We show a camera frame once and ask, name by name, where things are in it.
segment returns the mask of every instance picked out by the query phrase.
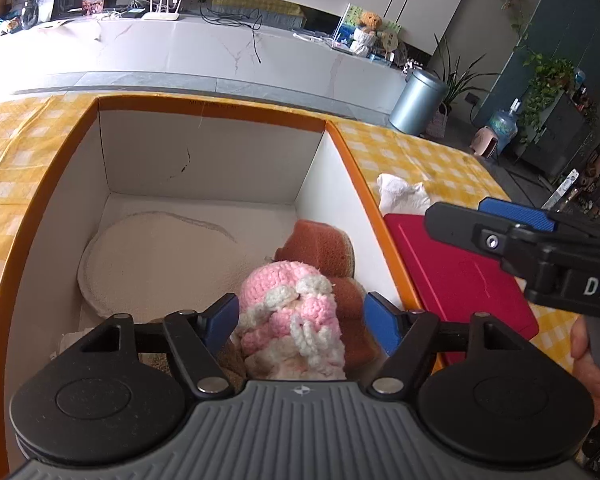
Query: vase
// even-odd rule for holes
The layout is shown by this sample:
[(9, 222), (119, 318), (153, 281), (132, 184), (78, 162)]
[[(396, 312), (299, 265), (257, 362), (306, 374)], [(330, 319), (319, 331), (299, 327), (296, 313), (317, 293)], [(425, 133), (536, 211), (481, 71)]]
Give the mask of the vase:
[(38, 24), (38, 3), (35, 0), (24, 2), (20, 13), (20, 24), (25, 30)]
[(448, 118), (448, 109), (450, 107), (442, 103), (440, 108), (433, 115), (433, 119), (427, 125), (426, 134), (435, 139), (444, 139), (446, 130), (446, 118)]

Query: crocheted fabric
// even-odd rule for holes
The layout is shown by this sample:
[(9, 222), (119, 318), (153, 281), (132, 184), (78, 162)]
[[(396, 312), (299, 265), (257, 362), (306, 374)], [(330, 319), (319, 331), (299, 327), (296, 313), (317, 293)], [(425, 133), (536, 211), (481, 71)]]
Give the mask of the crocheted fabric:
[(252, 378), (345, 378), (331, 283), (312, 266), (276, 262), (254, 270), (240, 290), (235, 333)]

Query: wall socket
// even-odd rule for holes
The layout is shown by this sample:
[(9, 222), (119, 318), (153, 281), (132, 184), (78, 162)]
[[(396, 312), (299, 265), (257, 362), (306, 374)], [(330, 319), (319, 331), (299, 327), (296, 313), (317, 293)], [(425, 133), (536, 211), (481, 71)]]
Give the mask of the wall socket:
[(480, 102), (480, 98), (476, 94), (472, 94), (471, 92), (467, 92), (467, 94), (464, 96), (464, 100), (473, 106), (477, 105), (478, 102)]

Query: blue gripper pad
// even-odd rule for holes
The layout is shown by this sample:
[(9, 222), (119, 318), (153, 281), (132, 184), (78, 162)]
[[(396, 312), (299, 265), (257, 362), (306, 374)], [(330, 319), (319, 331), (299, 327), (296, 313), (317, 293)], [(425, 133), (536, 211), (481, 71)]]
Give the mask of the blue gripper pad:
[(211, 355), (215, 356), (227, 342), (238, 325), (239, 316), (240, 304), (235, 294), (225, 294), (198, 315), (197, 332), (202, 334), (200, 339)]
[(365, 325), (387, 355), (392, 355), (402, 341), (401, 317), (406, 313), (376, 292), (365, 297)]
[(478, 206), (478, 211), (489, 213), (496, 216), (502, 216), (509, 220), (515, 220), (526, 224), (538, 231), (555, 231), (555, 222), (549, 220), (546, 211), (533, 209), (520, 204), (513, 204), (498, 200), (497, 198), (487, 197)]

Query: silver trash can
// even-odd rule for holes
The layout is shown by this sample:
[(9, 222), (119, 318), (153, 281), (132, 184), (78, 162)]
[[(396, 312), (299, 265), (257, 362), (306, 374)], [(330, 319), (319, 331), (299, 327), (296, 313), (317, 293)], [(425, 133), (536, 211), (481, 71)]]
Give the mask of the silver trash can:
[(449, 88), (432, 73), (414, 70), (407, 79), (389, 122), (404, 134), (419, 135), (427, 129)]

